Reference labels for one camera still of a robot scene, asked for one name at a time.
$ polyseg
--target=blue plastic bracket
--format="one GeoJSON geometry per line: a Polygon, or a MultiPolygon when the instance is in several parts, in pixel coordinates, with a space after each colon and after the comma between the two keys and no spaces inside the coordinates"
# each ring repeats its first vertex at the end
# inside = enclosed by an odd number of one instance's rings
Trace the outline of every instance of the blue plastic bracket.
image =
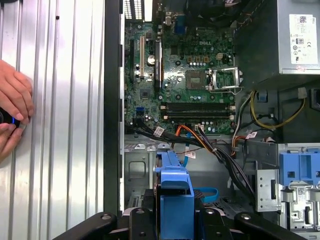
{"type": "Polygon", "coordinates": [[[162,166],[155,169],[161,189],[185,192],[160,196],[160,238],[194,239],[195,194],[189,173],[173,151],[158,152],[157,158],[162,161],[162,166]]]}
{"type": "Polygon", "coordinates": [[[280,153],[280,184],[304,181],[317,185],[320,181],[320,153],[310,149],[305,153],[280,153]]]}

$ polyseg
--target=ribbed metal surface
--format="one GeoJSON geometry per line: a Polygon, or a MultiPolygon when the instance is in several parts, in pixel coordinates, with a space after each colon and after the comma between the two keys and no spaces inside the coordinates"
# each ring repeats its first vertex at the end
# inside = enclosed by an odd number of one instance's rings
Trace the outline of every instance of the ribbed metal surface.
{"type": "Polygon", "coordinates": [[[51,240],[103,210],[104,0],[0,11],[0,57],[30,77],[36,114],[0,164],[0,239],[51,240]]]}

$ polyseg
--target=motherboard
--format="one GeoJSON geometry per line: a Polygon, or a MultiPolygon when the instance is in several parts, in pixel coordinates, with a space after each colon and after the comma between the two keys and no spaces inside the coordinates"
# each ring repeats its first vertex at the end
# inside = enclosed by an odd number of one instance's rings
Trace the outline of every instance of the motherboard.
{"type": "Polygon", "coordinates": [[[126,124],[139,118],[172,133],[183,124],[207,134],[232,134],[232,31],[185,27],[183,17],[169,25],[125,27],[126,124]]]}

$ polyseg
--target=human hand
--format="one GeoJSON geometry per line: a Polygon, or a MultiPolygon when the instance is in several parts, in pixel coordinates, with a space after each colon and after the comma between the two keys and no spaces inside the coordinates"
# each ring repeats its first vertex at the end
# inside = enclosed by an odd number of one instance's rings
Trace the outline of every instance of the human hand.
{"type": "Polygon", "coordinates": [[[0,163],[8,157],[17,146],[23,131],[22,128],[16,128],[14,124],[0,124],[0,163]]]}
{"type": "Polygon", "coordinates": [[[23,124],[34,114],[32,86],[28,78],[0,60],[0,107],[23,124]]]}

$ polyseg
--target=green circuit board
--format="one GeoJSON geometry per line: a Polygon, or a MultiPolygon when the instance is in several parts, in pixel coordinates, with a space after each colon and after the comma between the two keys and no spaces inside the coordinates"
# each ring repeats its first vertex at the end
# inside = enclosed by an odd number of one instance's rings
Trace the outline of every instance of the green circuit board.
{"type": "MultiPolygon", "coordinates": [[[[175,34],[170,27],[164,29],[161,36],[163,81],[159,92],[154,89],[155,67],[150,65],[157,37],[157,29],[151,23],[129,23],[125,27],[126,123],[137,117],[137,108],[144,108],[143,116],[139,117],[151,128],[159,126],[174,133],[178,124],[188,124],[193,129],[195,125],[203,125],[207,134],[231,134],[232,121],[229,119],[167,120],[163,119],[160,109],[161,103],[234,104],[232,92],[190,87],[199,80],[195,73],[234,65],[231,30],[190,28],[185,34],[175,34]],[[145,41],[144,78],[138,77],[141,39],[145,41]]],[[[218,86],[231,86],[233,81],[231,72],[217,75],[218,86]]]]}

